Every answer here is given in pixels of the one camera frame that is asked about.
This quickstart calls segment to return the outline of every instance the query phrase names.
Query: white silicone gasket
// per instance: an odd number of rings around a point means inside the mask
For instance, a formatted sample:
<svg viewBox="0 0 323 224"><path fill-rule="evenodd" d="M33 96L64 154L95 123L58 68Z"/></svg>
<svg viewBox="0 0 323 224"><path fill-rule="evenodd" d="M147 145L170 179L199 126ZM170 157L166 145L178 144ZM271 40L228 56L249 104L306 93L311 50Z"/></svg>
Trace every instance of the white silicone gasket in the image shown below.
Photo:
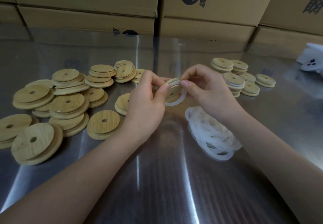
<svg viewBox="0 0 323 224"><path fill-rule="evenodd" d="M174 81L174 82L170 83L170 87L178 85L178 84L180 84L180 82L181 82L180 80ZM178 99L177 101L174 101L174 102L166 102L165 106L171 107L171 106L175 106L177 104L180 104L185 99L187 91L184 88L182 88L181 94L182 95L181 95L180 99Z"/></svg>

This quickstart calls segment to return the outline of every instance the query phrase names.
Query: wood grain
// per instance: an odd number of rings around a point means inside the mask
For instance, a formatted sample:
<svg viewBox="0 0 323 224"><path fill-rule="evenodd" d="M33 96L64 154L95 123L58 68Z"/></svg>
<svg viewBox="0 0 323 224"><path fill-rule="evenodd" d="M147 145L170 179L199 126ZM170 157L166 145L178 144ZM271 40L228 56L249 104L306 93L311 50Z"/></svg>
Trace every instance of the wood grain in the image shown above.
<svg viewBox="0 0 323 224"><path fill-rule="evenodd" d="M107 92L104 91L103 97L100 100L90 102L90 105L88 106L89 108L95 108L103 105L104 103L107 102L108 95Z"/></svg>
<svg viewBox="0 0 323 224"><path fill-rule="evenodd" d="M50 88L39 84L30 85L14 94L14 100L19 103L30 103L48 95Z"/></svg>
<svg viewBox="0 0 323 224"><path fill-rule="evenodd" d="M77 71L76 69L62 69L54 72L52 78L58 82L66 82L76 79L79 76L79 74L79 71Z"/></svg>
<svg viewBox="0 0 323 224"><path fill-rule="evenodd" d="M30 126L31 116L14 114L0 120L0 142L15 138L19 132Z"/></svg>
<svg viewBox="0 0 323 224"><path fill-rule="evenodd" d="M119 96L116 103L119 106L119 108L123 110L128 110L129 99L130 99L130 93L126 93Z"/></svg>
<svg viewBox="0 0 323 224"><path fill-rule="evenodd" d="M80 116L77 116L76 118L66 119L66 120L61 120L61 119L56 119L54 117L51 117L49 119L49 122L58 124L60 127L62 127L63 131L66 131L78 126L82 122L83 118L84 118L84 113L81 114Z"/></svg>
<svg viewBox="0 0 323 224"><path fill-rule="evenodd" d="M120 116L115 111L103 110L94 114L87 127L94 133L104 134L114 130L120 122Z"/></svg>
<svg viewBox="0 0 323 224"><path fill-rule="evenodd" d="M72 112L84 104L85 98L80 93L58 96L52 101L51 111L58 113Z"/></svg>
<svg viewBox="0 0 323 224"><path fill-rule="evenodd" d="M112 72L113 71L113 67L109 66L109 65L103 65L103 64L99 64L99 65L94 65L91 67L92 71L95 72Z"/></svg>
<svg viewBox="0 0 323 224"><path fill-rule="evenodd" d="M110 81L111 77L108 78L98 78L91 75L87 76L87 80L93 83L104 83Z"/></svg>
<svg viewBox="0 0 323 224"><path fill-rule="evenodd" d="M100 100L104 96L104 90L102 88L89 88L88 90L81 91L80 94L91 103Z"/></svg>
<svg viewBox="0 0 323 224"><path fill-rule="evenodd" d="M15 138L11 153L16 160L34 158L45 151L54 139L54 128L48 123L31 125Z"/></svg>
<svg viewBox="0 0 323 224"><path fill-rule="evenodd" d="M40 80L36 80L36 81L33 81L33 82L27 84L25 87L35 85L35 84L46 86L48 88L52 88L54 86L50 79L40 79Z"/></svg>

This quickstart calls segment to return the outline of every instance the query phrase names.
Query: metal table surface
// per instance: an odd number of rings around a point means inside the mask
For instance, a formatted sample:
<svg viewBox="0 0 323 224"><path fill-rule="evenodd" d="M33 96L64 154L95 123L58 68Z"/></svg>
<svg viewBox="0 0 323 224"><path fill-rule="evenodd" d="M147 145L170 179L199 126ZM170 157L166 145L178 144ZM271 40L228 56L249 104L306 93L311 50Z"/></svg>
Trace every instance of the metal table surface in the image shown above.
<svg viewBox="0 0 323 224"><path fill-rule="evenodd" d="M314 86L322 85L322 81L316 75L299 71L295 60L242 52L181 51L178 40L174 39L164 40L175 44L174 49L155 51L152 45L146 46L147 39L142 39L133 38L134 46L1 40L0 117L22 112L31 114L13 108L13 94L31 81L50 79L59 69L75 68L88 74L92 65L114 65L125 59L138 68L175 78L195 63L209 65L214 57L237 59L240 55L249 64L248 72L269 74L277 85L272 89L260 87L260 94L254 98L240 95L239 103L286 143L323 168L322 100L301 87L302 79L310 80ZM135 84L131 82L105 88L108 101L87 112L92 116L101 110L114 110L116 99L133 88ZM119 170L85 223L297 223L243 148L226 162L212 160L202 151L190 135L184 117L186 108L193 105L196 102L186 98L182 104L166 108L158 129ZM1 212L100 143L83 130L65 138L54 156L35 166L20 166L10 149L0 150Z"/></svg>

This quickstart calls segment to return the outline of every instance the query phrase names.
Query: finger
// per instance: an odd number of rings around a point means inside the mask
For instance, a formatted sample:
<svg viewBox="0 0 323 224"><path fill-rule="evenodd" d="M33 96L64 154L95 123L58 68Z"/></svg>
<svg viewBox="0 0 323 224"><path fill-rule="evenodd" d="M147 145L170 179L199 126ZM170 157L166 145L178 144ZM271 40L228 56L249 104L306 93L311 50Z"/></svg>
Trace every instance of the finger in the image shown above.
<svg viewBox="0 0 323 224"><path fill-rule="evenodd" d="M185 87L185 89L190 93L196 100L202 95L203 91L200 87L198 87L195 83L182 80L180 83L181 86Z"/></svg>
<svg viewBox="0 0 323 224"><path fill-rule="evenodd" d="M155 93L154 102L164 104L169 87L170 84L162 85Z"/></svg>
<svg viewBox="0 0 323 224"><path fill-rule="evenodd" d="M200 77L205 81L209 81L212 75L214 75L214 71L212 71L210 68L205 65L196 64L184 72L181 80L189 80L192 77Z"/></svg>
<svg viewBox="0 0 323 224"><path fill-rule="evenodd" d="M145 70L140 78L140 82L138 83L139 89L144 88L151 90L151 85L155 85L161 87L165 81L163 81L160 77L154 74L150 70Z"/></svg>

